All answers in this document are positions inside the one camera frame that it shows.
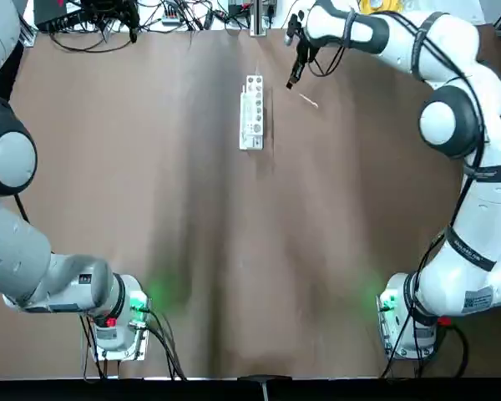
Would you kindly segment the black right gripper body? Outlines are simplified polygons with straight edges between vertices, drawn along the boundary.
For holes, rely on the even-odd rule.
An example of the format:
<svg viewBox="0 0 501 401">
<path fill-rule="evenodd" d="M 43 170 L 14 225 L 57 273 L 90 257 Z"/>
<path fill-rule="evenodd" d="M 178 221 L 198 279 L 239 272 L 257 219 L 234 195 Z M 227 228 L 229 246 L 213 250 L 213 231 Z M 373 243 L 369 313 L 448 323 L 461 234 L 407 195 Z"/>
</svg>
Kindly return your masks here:
<svg viewBox="0 0 501 401">
<path fill-rule="evenodd" d="M 317 47 L 313 46 L 306 36 L 299 35 L 298 44 L 296 45 L 296 62 L 312 63 L 316 55 Z"/>
</svg>

